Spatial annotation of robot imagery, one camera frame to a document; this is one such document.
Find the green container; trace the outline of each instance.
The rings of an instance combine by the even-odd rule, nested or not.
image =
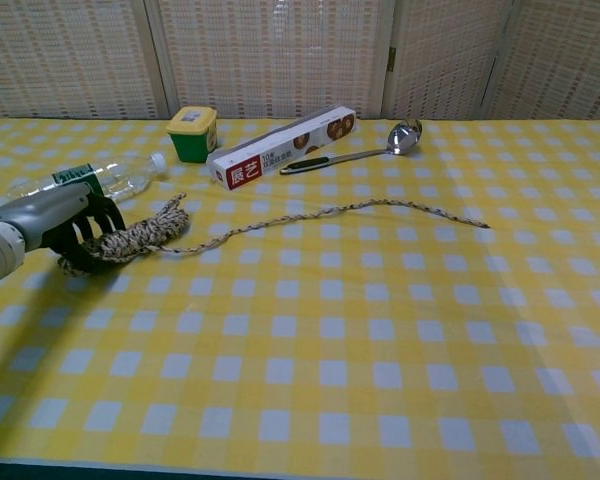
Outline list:
[[[216,111],[209,107],[184,107],[167,125],[181,162],[204,163],[216,148]]]

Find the twisted rope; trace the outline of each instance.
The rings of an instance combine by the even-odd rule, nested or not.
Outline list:
[[[113,233],[104,234],[99,238],[92,238],[83,243],[85,250],[94,258],[111,262],[114,264],[128,263],[134,258],[153,252],[174,253],[178,255],[199,255],[207,250],[213,250],[225,243],[234,235],[247,233],[261,228],[268,228],[274,225],[285,225],[299,220],[315,220],[329,215],[337,215],[351,210],[360,210],[361,208],[375,205],[390,205],[413,208],[425,213],[430,213],[439,217],[446,218],[453,222],[464,223],[478,228],[490,228],[484,222],[474,220],[468,217],[454,215],[441,208],[430,207],[417,202],[405,202],[402,200],[392,200],[387,198],[370,199],[365,202],[350,203],[348,205],[339,205],[326,207],[312,213],[298,213],[294,215],[283,215],[271,220],[252,223],[245,227],[233,228],[223,235],[212,238],[206,242],[200,243],[195,247],[189,248],[169,248],[164,244],[181,235],[189,226],[189,214],[179,208],[180,200],[186,195],[180,193],[176,195],[156,214],[153,218],[148,218],[134,223],[127,230],[118,230]],[[75,266],[66,258],[58,260],[60,268],[71,275],[84,275],[85,272],[75,268]]]

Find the woven screen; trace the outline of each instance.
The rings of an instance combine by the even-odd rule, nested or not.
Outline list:
[[[467,119],[479,106],[510,0],[408,0],[397,9],[383,113]]]
[[[0,117],[156,118],[131,1],[0,1]]]
[[[160,13],[180,105],[225,117],[334,103],[380,114],[392,1],[161,0]]]
[[[600,0],[527,0],[491,118],[600,118]]]

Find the bottle cap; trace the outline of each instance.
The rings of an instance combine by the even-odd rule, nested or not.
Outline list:
[[[165,173],[167,171],[167,161],[164,158],[164,155],[161,153],[152,153],[151,157],[149,157],[153,164],[156,166],[156,170],[158,173]]]

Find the checkered pattern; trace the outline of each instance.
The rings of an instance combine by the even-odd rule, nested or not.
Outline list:
[[[222,121],[224,146],[279,122]],[[0,121],[4,188],[162,151],[179,245],[324,205],[402,207],[251,232],[72,279],[38,251],[0,283],[0,457],[359,478],[600,478],[600,121],[425,122],[383,155],[227,192],[164,122]],[[362,121],[319,153],[377,148]]]

